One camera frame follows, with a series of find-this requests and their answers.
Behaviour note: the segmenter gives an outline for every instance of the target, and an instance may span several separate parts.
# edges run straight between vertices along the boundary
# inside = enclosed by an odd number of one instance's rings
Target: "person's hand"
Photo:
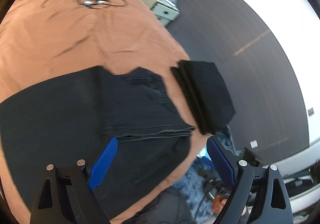
[[[223,209],[224,205],[226,204],[226,202],[227,202],[227,199],[221,200],[221,196],[220,195],[215,196],[214,200],[212,202],[212,212],[219,214],[222,211],[222,209]],[[247,208],[244,207],[243,212],[242,212],[242,216],[246,212],[247,212]]]

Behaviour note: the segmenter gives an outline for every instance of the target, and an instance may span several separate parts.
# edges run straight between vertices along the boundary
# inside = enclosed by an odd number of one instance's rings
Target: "white wall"
[[[307,0],[244,0],[266,23],[298,79],[308,116],[309,141],[320,138],[320,20]]]

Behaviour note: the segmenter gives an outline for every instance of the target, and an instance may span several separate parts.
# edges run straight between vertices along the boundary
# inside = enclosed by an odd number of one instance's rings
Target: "white square on floor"
[[[257,140],[254,140],[254,141],[251,141],[250,142],[250,145],[251,145],[251,148],[257,148],[258,147],[258,143],[257,143]]]

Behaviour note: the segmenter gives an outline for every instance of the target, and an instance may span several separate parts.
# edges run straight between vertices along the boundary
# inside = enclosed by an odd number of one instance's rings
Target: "nightstand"
[[[168,0],[142,0],[165,27],[179,14],[178,8]]]

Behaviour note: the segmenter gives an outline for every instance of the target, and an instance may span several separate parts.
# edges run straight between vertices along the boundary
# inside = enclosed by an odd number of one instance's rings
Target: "blue object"
[[[102,183],[117,151],[118,140],[115,137],[112,137],[112,139],[105,147],[99,158],[91,167],[90,178],[88,181],[88,186],[91,190],[93,190],[96,186],[99,186]]]
[[[207,140],[207,152],[223,183],[233,189],[236,185],[233,167],[230,165],[226,156],[223,154],[212,137],[209,137]]]

